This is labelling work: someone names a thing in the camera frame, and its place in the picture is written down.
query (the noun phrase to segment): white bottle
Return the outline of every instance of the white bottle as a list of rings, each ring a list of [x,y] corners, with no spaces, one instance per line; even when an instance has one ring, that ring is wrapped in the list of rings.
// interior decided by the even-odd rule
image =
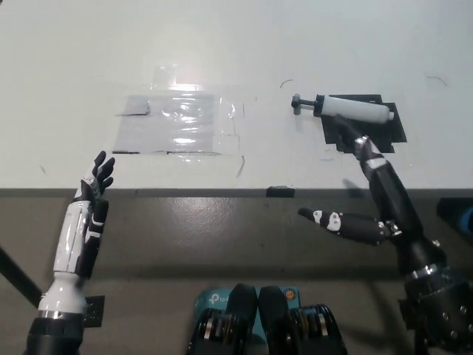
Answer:
[[[325,95],[317,95],[317,99],[314,101],[313,114],[318,117],[321,115],[342,115],[350,120],[371,124],[385,124],[394,118],[394,112],[390,112],[387,106],[344,98],[332,98]]]

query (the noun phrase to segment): robotic arm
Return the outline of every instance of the robotic arm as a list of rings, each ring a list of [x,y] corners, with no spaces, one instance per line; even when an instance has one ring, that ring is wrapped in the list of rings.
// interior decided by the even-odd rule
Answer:
[[[41,299],[27,340],[27,355],[76,355],[84,333],[83,293],[101,244],[115,159],[101,152],[67,208],[54,262],[54,282]]]
[[[367,137],[338,116],[346,143],[370,183],[380,218],[343,212],[300,209],[299,214],[329,232],[356,242],[378,245],[389,240],[398,254],[406,299],[399,302],[408,329],[415,330],[415,353],[429,347],[452,353],[473,350],[473,290],[449,267],[440,244],[423,234],[421,221],[392,165]]]

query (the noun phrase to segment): clear plastic sheet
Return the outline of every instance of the clear plastic sheet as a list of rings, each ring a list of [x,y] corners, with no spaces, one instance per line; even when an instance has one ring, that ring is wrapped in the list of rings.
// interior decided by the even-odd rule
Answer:
[[[126,99],[114,151],[237,155],[241,106],[197,85],[151,85]]]

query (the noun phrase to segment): white tabletop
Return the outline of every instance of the white tabletop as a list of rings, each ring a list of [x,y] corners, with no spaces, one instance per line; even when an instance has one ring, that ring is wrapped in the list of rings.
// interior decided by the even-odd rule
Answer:
[[[0,191],[75,189],[112,149],[123,98],[178,64],[180,83],[239,87],[238,154],[117,155],[115,192],[367,188],[355,158],[325,145],[319,118],[293,115],[298,92],[395,102],[408,142],[387,157],[405,186],[463,193],[473,188],[472,13],[467,0],[4,0]]]

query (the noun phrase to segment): black tape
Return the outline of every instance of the black tape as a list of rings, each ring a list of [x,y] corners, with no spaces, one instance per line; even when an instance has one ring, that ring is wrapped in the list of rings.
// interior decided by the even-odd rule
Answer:
[[[123,150],[114,150],[112,154],[140,154],[140,152],[128,152]]]
[[[295,189],[291,189],[286,186],[269,186],[266,189],[266,197],[291,198],[294,197],[295,193]]]

